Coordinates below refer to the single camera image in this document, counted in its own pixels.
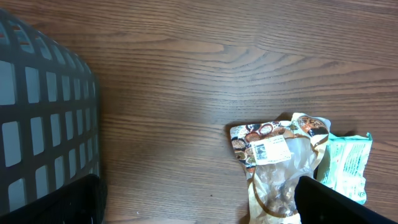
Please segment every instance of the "crumpled plastic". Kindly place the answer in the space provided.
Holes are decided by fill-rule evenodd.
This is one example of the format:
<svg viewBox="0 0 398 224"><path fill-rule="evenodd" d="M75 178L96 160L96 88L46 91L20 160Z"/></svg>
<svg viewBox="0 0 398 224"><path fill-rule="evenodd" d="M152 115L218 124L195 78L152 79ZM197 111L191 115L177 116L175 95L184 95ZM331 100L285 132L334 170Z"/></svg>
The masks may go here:
<svg viewBox="0 0 398 224"><path fill-rule="evenodd" d="M231 128L236 158L249 180L250 224L301 223L294 190L301 176L313 177L325 153L330 121L294 113L291 121L272 121ZM257 165L251 142L282 135L291 159Z"/></svg>

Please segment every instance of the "wooden table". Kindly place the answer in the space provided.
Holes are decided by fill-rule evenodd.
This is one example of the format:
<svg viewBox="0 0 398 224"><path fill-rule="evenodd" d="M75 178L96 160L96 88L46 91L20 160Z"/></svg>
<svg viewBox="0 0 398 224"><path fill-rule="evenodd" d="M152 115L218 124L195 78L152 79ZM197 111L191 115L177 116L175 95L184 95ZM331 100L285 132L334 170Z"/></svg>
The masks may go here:
<svg viewBox="0 0 398 224"><path fill-rule="evenodd" d="M372 133L366 206L398 221L397 1L0 7L97 74L108 223L247 223L246 179L229 129L294 111L330 119L335 134Z"/></svg>

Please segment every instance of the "small green package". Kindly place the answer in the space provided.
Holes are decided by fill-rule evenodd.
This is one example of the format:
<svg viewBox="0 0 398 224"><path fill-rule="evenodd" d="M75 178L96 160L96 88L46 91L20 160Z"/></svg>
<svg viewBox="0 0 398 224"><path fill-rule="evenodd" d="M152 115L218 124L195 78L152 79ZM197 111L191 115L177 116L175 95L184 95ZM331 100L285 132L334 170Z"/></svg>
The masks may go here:
<svg viewBox="0 0 398 224"><path fill-rule="evenodd" d="M317 180L363 205L366 201L363 172L372 141L370 133L367 137L329 134L329 145L318 166Z"/></svg>

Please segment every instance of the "brown wood grain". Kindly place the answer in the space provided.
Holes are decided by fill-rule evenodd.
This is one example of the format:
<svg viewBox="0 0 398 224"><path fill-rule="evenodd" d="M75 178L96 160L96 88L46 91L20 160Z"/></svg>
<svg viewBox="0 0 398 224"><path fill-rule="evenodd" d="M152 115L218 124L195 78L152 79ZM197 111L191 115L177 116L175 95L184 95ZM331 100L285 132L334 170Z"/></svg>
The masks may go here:
<svg viewBox="0 0 398 224"><path fill-rule="evenodd" d="M366 206L398 221L393 0L3 0L102 88L109 223L247 223L237 124L331 120L374 138Z"/></svg>

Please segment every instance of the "barcode label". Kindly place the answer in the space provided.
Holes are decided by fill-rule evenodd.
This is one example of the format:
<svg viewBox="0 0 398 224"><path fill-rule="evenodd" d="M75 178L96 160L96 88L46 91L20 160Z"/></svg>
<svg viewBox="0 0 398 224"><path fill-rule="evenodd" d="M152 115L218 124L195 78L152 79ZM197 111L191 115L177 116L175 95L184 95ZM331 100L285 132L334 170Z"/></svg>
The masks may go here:
<svg viewBox="0 0 398 224"><path fill-rule="evenodd" d="M292 158L283 136L251 142L257 165L275 164Z"/></svg>

